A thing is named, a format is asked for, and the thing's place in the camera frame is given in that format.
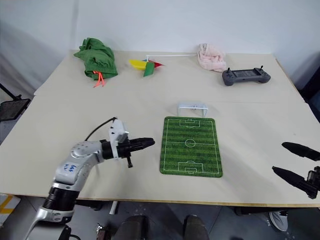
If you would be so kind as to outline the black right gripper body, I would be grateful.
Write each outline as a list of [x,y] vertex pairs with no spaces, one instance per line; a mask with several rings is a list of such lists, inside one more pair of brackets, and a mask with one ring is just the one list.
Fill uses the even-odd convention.
[[305,180],[304,192],[310,199],[315,199],[320,191],[320,167],[310,170]]

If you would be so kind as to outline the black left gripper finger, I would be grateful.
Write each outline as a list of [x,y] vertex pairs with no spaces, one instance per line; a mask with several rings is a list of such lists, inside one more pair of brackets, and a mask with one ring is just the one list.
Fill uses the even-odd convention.
[[140,137],[131,139],[130,143],[135,145],[154,145],[155,140],[152,137]]
[[154,141],[138,141],[131,144],[131,151],[140,151],[154,145]]

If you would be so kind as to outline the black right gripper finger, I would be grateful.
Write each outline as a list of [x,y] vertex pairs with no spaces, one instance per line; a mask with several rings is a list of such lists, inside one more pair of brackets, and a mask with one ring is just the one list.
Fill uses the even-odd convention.
[[307,188],[308,187],[307,182],[305,181],[305,179],[302,176],[300,176],[290,170],[283,169],[283,168],[276,167],[276,166],[273,166],[272,170],[276,175],[278,175],[280,178],[282,178],[287,183],[289,183],[290,185],[292,185],[296,188]]
[[298,155],[303,158],[308,158],[313,161],[320,160],[320,152],[311,149],[307,146],[294,143],[294,142],[283,142],[281,144],[285,149],[289,150],[291,153]]

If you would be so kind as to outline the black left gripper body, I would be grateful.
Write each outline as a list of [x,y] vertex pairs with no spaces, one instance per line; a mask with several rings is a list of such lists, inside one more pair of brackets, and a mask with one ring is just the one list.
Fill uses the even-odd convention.
[[127,159],[128,168],[132,168],[133,164],[131,161],[131,148],[132,148],[131,141],[126,140],[125,142],[119,143],[116,148],[117,148],[118,158]]

